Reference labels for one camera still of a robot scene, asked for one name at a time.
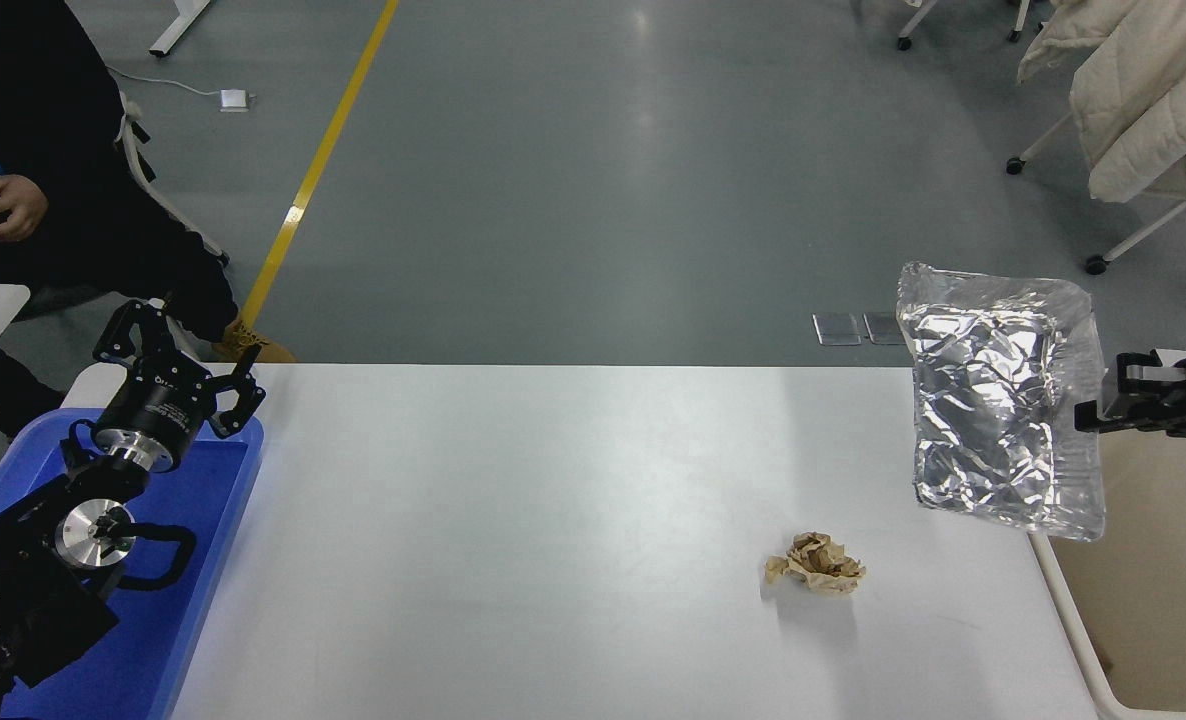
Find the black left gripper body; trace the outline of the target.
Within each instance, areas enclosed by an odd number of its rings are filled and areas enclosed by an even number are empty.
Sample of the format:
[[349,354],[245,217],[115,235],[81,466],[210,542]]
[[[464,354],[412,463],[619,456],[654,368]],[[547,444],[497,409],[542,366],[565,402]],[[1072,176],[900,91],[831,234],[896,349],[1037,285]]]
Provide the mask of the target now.
[[95,446],[109,454],[140,437],[157,442],[157,455],[186,455],[206,418],[205,381],[206,372],[132,374],[95,421]]

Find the person's left hand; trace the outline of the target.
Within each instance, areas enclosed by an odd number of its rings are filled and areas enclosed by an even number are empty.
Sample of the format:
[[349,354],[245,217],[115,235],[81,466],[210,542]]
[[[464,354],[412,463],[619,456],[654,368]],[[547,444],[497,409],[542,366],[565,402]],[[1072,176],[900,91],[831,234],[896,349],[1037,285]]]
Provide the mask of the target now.
[[0,242],[27,240],[47,210],[47,197],[36,181],[25,176],[0,176]]

